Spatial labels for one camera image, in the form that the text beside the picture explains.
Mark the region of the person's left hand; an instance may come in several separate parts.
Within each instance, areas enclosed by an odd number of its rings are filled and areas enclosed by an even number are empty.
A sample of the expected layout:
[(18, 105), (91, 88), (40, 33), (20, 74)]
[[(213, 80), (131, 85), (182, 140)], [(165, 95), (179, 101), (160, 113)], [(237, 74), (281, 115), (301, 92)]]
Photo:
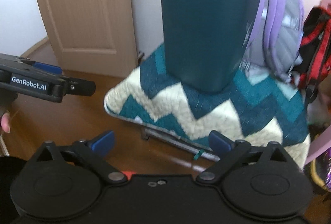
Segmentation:
[(6, 111), (1, 116), (1, 129), (4, 131), (4, 133), (10, 133), (11, 132), (10, 113), (8, 111)]

